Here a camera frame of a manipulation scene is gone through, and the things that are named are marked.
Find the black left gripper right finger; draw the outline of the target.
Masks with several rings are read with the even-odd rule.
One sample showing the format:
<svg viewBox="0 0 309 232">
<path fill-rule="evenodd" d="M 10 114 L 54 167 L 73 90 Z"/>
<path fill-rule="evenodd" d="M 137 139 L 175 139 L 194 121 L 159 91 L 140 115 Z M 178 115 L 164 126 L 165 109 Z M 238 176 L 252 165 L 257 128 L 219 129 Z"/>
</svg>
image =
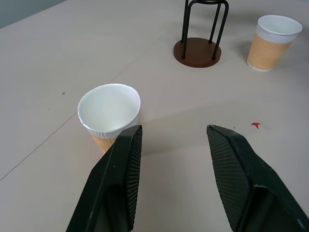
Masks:
<svg viewBox="0 0 309 232">
<path fill-rule="evenodd" d="M 215 181 L 234 232 L 307 232 L 309 218 L 244 136 L 208 125 Z"/>
</svg>

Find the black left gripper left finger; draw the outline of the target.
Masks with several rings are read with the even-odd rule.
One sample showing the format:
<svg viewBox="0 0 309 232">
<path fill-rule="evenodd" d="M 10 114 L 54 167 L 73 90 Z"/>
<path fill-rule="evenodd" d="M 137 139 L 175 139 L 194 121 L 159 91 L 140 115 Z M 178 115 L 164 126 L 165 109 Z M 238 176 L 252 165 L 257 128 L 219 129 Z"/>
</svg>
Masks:
<svg viewBox="0 0 309 232">
<path fill-rule="evenodd" d="M 140 182 L 142 126 L 123 130 L 89 174 L 69 232 L 131 232 Z"/>
</svg>

